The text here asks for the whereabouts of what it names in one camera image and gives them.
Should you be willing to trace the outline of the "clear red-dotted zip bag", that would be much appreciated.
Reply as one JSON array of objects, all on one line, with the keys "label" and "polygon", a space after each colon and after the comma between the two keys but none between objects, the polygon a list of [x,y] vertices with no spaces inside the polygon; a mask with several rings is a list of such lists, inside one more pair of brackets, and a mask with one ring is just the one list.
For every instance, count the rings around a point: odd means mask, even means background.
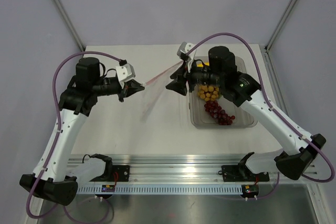
[{"label": "clear red-dotted zip bag", "polygon": [[171,82],[170,76],[182,65],[182,61],[165,69],[157,76],[145,83],[145,89],[141,95],[141,119],[146,120],[152,112],[156,102],[165,90],[165,86]]}]

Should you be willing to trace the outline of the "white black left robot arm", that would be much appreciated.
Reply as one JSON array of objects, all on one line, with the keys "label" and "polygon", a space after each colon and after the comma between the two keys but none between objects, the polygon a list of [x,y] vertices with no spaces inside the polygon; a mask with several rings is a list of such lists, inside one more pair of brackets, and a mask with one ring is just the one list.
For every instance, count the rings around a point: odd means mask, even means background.
[{"label": "white black left robot arm", "polygon": [[92,180],[107,181],[115,178],[112,158],[93,154],[85,163],[68,172],[67,164],[82,126],[98,97],[117,95],[125,98],[144,90],[135,80],[134,67],[119,60],[116,75],[101,74],[104,65],[94,57],[81,58],[75,75],[66,90],[56,99],[57,118],[47,147],[31,174],[23,174],[19,184],[35,196],[67,206],[75,198],[78,188]]}]

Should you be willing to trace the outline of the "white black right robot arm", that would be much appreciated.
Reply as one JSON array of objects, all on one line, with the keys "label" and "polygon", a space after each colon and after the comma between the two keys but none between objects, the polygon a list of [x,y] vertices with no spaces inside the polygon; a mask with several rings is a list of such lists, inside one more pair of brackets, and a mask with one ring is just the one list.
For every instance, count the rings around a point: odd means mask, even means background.
[{"label": "white black right robot arm", "polygon": [[291,180],[306,178],[304,172],[322,153],[326,139],[295,124],[271,102],[261,80],[238,71],[236,57],[227,47],[211,48],[209,64],[202,67],[197,66],[194,51],[190,43],[180,45],[177,55],[183,63],[171,75],[166,89],[186,95],[198,84],[216,86],[223,98],[252,115],[282,147],[275,152],[246,154],[238,164],[239,176],[247,181],[263,172],[279,172]]}]

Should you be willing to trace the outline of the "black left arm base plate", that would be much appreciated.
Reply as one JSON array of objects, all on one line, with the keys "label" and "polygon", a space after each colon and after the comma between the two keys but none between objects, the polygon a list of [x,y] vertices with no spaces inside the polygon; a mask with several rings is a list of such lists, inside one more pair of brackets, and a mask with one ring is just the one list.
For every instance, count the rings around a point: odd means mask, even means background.
[{"label": "black left arm base plate", "polygon": [[98,176],[90,182],[128,182],[130,176],[130,166],[129,165],[114,165],[112,172],[109,175]]}]

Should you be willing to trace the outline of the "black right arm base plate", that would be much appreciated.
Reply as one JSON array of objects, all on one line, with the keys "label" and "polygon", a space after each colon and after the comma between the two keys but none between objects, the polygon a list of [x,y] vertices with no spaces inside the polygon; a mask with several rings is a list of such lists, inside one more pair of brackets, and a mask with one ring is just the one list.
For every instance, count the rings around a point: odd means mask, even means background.
[{"label": "black right arm base plate", "polygon": [[253,174],[250,170],[239,165],[223,165],[217,172],[224,182],[269,182],[268,173]]}]

